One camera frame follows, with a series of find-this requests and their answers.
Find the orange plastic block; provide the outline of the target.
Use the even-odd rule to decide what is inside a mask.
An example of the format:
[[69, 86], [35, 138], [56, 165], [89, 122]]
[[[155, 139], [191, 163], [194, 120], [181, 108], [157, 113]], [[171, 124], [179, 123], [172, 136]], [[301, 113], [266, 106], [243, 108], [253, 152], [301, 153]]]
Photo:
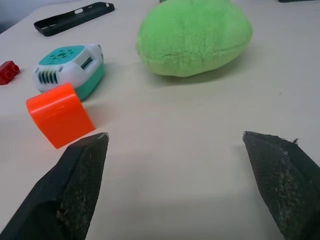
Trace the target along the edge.
[[96, 129], [70, 83], [26, 100], [32, 120], [59, 149]]

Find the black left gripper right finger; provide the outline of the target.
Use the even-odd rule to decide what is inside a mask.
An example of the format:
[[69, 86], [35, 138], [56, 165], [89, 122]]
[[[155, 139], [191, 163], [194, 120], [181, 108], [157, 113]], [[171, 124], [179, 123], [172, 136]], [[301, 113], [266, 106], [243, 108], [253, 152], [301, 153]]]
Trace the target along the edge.
[[276, 135], [245, 131], [259, 193], [285, 240], [320, 240], [320, 167]]

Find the white and teal gadget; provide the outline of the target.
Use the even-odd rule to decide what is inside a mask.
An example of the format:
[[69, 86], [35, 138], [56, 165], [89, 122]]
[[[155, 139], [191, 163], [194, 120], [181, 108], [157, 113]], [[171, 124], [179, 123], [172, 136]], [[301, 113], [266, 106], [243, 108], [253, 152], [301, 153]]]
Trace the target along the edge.
[[104, 55], [99, 44], [59, 47], [41, 59], [33, 70], [39, 92], [70, 83], [80, 100], [93, 92], [104, 75]]

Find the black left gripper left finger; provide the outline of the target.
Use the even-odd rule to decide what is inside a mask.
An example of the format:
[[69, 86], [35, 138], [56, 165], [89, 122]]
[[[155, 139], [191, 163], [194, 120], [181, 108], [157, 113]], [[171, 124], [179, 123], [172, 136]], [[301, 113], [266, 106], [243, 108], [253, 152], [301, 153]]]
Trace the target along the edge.
[[39, 179], [0, 233], [0, 240], [85, 240], [100, 194], [109, 135], [69, 145]]

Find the black phone case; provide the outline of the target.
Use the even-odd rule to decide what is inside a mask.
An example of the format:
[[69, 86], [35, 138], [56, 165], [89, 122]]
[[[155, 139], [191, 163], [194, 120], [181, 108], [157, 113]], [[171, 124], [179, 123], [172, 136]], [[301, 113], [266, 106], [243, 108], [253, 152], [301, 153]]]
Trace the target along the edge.
[[50, 37], [115, 11], [113, 3], [95, 2], [63, 14], [36, 21], [33, 26]]

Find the red toy brick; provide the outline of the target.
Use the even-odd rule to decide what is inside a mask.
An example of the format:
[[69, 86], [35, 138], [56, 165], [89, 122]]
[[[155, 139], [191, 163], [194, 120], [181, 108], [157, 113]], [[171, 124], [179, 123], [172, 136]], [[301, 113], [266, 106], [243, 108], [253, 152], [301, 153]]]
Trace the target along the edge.
[[0, 86], [7, 85], [18, 73], [20, 68], [12, 61], [5, 61], [0, 66]]

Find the green plush toy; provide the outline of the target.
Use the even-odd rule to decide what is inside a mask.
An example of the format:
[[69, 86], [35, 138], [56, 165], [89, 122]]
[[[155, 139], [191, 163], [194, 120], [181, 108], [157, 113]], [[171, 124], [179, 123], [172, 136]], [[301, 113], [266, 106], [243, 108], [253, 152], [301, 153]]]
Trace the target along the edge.
[[190, 77], [233, 61], [252, 35], [249, 18], [231, 0], [166, 0], [143, 19], [136, 51], [154, 74]]

